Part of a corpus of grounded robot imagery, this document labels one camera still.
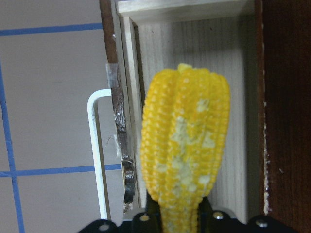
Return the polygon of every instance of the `toy corn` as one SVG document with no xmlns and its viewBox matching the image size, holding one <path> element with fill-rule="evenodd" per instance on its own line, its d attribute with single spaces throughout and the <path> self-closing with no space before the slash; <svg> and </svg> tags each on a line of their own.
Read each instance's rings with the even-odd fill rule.
<svg viewBox="0 0 311 233">
<path fill-rule="evenodd" d="M 216 180 L 229 122 L 226 79 L 180 64 L 157 73 L 143 109 L 141 167 L 164 233 L 196 233 Z"/>
</svg>

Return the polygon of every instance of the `piece of tape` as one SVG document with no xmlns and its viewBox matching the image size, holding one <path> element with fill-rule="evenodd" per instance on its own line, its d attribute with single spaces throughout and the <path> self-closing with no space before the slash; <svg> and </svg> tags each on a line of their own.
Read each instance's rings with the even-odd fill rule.
<svg viewBox="0 0 311 233">
<path fill-rule="evenodd" d="M 118 63 L 107 63 L 106 72 L 109 88 L 118 87 Z"/>
</svg>

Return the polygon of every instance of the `blue line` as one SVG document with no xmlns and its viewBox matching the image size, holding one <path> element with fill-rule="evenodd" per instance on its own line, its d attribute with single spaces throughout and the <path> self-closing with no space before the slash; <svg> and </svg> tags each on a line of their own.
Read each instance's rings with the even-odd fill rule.
<svg viewBox="0 0 311 233">
<path fill-rule="evenodd" d="M 7 29 L 7 30 L 0 30 L 0 36 L 61 33 L 61 32 L 98 30 L 98 29 L 103 29 L 101 23 L 75 24 L 75 25 L 39 27 L 39 28 Z"/>
<path fill-rule="evenodd" d="M 15 167 L 12 139 L 11 139 L 11 133 L 10 133 L 11 131 L 10 131 L 10 124 L 9 124 L 9 115 L 8 115 L 8 109 L 6 106 L 6 99 L 5 99 L 5 92 L 4 92 L 1 61 L 0 61 L 0 104 L 1 104 L 1 110 L 2 110 L 2 121 L 3 121 L 3 127 L 4 127 L 6 149 L 8 151 L 10 172 L 14 173 L 16 171 L 16 167 Z M 12 187 L 13 187 L 14 202 L 15 202 L 19 233 L 25 233 L 17 177 L 12 176 Z"/>
<path fill-rule="evenodd" d="M 121 170 L 121 164 L 105 165 L 105 170 L 106 171 Z M 48 169 L 20 170 L 20 171 L 0 171 L 0 177 L 37 176 L 37 175 L 64 174 L 64 173 L 89 172 L 89 171 L 95 171 L 94 166 L 74 166 L 74 167 L 61 167 L 61 168 L 48 168 Z"/>
</svg>

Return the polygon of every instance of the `corn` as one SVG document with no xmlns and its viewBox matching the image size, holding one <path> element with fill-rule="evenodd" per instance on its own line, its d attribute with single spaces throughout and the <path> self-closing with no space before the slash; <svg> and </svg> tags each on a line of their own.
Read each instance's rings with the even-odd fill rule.
<svg viewBox="0 0 311 233">
<path fill-rule="evenodd" d="M 226 79 L 180 64 L 157 73 L 143 109 L 141 169 L 164 233 L 196 233 L 216 180 L 229 122 Z"/>
</svg>

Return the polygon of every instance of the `brown wooden panel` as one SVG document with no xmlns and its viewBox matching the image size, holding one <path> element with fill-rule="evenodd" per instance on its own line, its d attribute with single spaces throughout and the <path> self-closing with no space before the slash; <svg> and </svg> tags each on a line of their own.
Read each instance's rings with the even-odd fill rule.
<svg viewBox="0 0 311 233">
<path fill-rule="evenodd" d="M 311 232 L 311 1 L 263 0 L 269 215 Z"/>
</svg>

